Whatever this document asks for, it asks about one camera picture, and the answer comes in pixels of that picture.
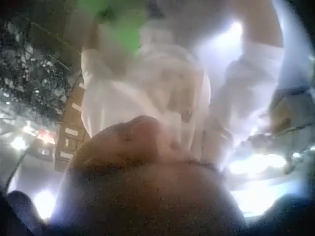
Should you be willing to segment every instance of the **bright light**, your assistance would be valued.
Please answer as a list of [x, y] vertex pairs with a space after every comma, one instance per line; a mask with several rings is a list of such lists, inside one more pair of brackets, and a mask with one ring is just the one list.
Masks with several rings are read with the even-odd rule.
[[250, 136], [254, 136], [258, 133], [258, 127], [255, 127], [254, 129], [252, 129]]
[[299, 154], [299, 153], [296, 152], [296, 153], [293, 154], [293, 157], [294, 157], [294, 158], [300, 158], [300, 157], [301, 157], [301, 154]]
[[230, 34], [241, 37], [243, 34], [243, 26], [240, 22], [234, 22], [230, 28]]
[[273, 189], [268, 186], [232, 191], [231, 193], [245, 217], [262, 215], [278, 198]]
[[49, 219], [54, 211], [55, 198], [49, 191], [43, 191], [35, 197], [35, 206], [42, 219]]
[[31, 134], [31, 135], [33, 135], [33, 136], [37, 136], [37, 135], [38, 135], [37, 130], [33, 129], [33, 128], [30, 127], [30, 126], [24, 126], [24, 127], [22, 128], [22, 131], [23, 131], [24, 133], [26, 133], [26, 134]]
[[212, 43], [218, 48], [226, 47], [231, 44], [238, 45], [241, 42], [242, 34], [242, 24], [240, 22], [234, 22], [227, 32], [215, 37]]
[[267, 158], [269, 165], [273, 168], [283, 168], [286, 165], [286, 159], [283, 156], [269, 154]]
[[11, 142], [12, 147], [14, 147], [17, 151], [21, 151], [21, 150], [25, 150], [26, 147], [26, 143], [23, 140], [23, 138], [21, 137], [17, 137], [15, 138], [12, 142]]
[[42, 140], [44, 142], [44, 144], [55, 144], [56, 143], [54, 137], [47, 132], [39, 133], [37, 138]]
[[232, 162], [229, 169], [236, 175], [254, 175], [265, 171], [268, 167], [283, 168], [285, 165], [286, 159], [279, 155], [253, 155], [247, 160]]

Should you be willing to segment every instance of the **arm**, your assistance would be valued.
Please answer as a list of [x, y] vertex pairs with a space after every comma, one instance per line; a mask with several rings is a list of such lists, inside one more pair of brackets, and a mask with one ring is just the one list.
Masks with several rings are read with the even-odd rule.
[[99, 21], [95, 17], [92, 21], [91, 29], [82, 47], [82, 52], [85, 50], [99, 50]]
[[268, 109], [284, 58], [282, 33], [271, 0], [236, 0], [242, 11], [243, 54], [210, 104], [202, 161], [223, 170]]

